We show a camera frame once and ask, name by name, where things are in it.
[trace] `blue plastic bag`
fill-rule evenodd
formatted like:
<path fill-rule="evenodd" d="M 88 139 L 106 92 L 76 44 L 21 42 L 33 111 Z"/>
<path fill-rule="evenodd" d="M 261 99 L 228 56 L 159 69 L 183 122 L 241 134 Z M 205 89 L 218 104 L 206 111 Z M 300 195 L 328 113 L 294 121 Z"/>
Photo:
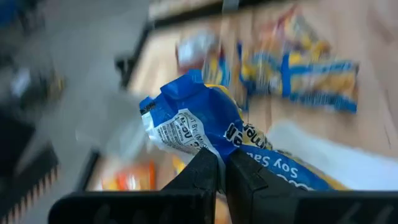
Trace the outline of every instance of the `blue plastic bag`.
<path fill-rule="evenodd" d="M 319 57 L 315 52 L 251 52 L 241 44 L 238 50 L 239 78 L 250 95 L 277 95 L 306 106 L 356 113 L 358 62 Z"/>
<path fill-rule="evenodd" d="M 274 151 L 262 131 L 243 123 L 239 108 L 224 86 L 203 84 L 200 70 L 190 70 L 160 90 L 155 99 L 146 98 L 140 103 L 149 138 L 160 149 L 178 154 L 186 164 L 202 147 L 216 154 L 221 190 L 225 190 L 228 156 L 237 148 L 296 187 L 335 188 L 333 180 L 316 168 L 283 151 Z"/>

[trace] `gray floor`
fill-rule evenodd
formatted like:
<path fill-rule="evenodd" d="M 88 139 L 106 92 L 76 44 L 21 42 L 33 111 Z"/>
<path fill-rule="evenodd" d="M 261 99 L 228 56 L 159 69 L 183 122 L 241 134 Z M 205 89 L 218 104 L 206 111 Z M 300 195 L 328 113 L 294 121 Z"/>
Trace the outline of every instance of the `gray floor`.
<path fill-rule="evenodd" d="M 38 153 L 39 146 L 51 141 L 60 159 L 61 179 L 27 212 L 24 223 L 46 223 L 54 201 L 76 185 L 95 141 L 79 137 L 90 131 L 91 124 L 94 130 L 103 127 L 98 121 L 110 116 L 104 112 L 109 107 L 104 99 L 119 91 L 114 57 L 133 51 L 148 4 L 147 0 L 48 0 L 45 29 L 26 39 L 8 40 L 19 42 L 16 59 L 20 64 L 30 67 L 52 63 L 67 79 L 60 102 L 36 121 L 36 134 L 20 166 L 23 168 Z M 139 119 L 134 112 L 131 116 Z"/>

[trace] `orange package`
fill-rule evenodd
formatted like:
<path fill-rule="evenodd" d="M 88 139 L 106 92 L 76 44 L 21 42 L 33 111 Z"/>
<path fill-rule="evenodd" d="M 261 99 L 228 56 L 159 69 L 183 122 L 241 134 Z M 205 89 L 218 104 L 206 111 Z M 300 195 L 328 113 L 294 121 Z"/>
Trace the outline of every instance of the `orange package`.
<path fill-rule="evenodd" d="M 103 190 L 130 191 L 155 189 L 155 164 L 150 161 L 117 172 L 113 178 L 102 182 Z"/>

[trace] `plastic bag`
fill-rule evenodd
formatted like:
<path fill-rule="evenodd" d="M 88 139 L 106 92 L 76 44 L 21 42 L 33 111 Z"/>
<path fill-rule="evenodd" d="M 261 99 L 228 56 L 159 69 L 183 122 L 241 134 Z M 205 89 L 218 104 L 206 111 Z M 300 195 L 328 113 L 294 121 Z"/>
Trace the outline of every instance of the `plastic bag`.
<path fill-rule="evenodd" d="M 200 71 L 166 84 L 155 99 L 140 104 L 142 121 L 152 141 L 163 150 L 190 159 L 201 147 L 219 158 L 224 178 L 228 156 L 238 147 L 271 172 L 307 190 L 344 187 L 314 167 L 283 151 L 272 150 L 263 132 L 244 125 L 239 109 L 223 86 L 206 87 Z M 221 178 L 221 189 L 224 179 Z"/>
<path fill-rule="evenodd" d="M 228 63 L 224 52 L 209 55 L 202 68 L 202 79 L 206 84 L 225 86 L 242 110 L 249 108 L 248 91 L 239 81 L 240 66 Z"/>
<path fill-rule="evenodd" d="M 220 51 L 220 40 L 210 30 L 203 30 L 177 45 L 176 55 L 178 69 L 185 73 L 189 69 L 201 69 L 210 53 Z"/>
<path fill-rule="evenodd" d="M 256 44 L 238 49 L 250 94 L 356 112 L 359 64 L 332 55 L 296 7 L 265 25 Z"/>

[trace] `blue and yellow package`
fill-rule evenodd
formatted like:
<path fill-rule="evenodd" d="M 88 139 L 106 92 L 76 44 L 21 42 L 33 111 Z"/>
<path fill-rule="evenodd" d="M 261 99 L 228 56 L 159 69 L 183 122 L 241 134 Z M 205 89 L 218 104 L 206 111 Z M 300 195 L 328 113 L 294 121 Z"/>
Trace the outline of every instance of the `blue and yellow package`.
<path fill-rule="evenodd" d="M 278 20 L 265 23 L 255 31 L 252 44 L 238 44 L 242 83 L 250 95 L 269 95 L 281 77 L 283 57 L 291 51 L 321 58 L 329 55 L 329 44 L 320 40 L 294 5 Z"/>
<path fill-rule="evenodd" d="M 309 106 L 327 106 L 355 113 L 359 64 L 352 60 L 317 59 L 291 52 L 284 56 L 281 80 L 272 80 L 275 94 Z"/>
<path fill-rule="evenodd" d="M 146 98 L 140 103 L 150 139 L 159 149 L 176 153 L 186 164 L 202 147 L 215 153 L 222 176 L 221 189 L 225 190 L 225 163 L 237 148 L 297 187 L 343 189 L 316 168 L 273 150 L 262 131 L 243 123 L 228 90 L 224 86 L 206 86 L 200 70 L 190 70 L 160 90 L 155 99 Z"/>
<path fill-rule="evenodd" d="M 221 51 L 220 54 L 209 54 L 203 64 L 202 79 L 205 84 L 225 86 L 242 110 L 249 108 L 248 90 L 239 81 L 240 64 L 228 63 Z"/>

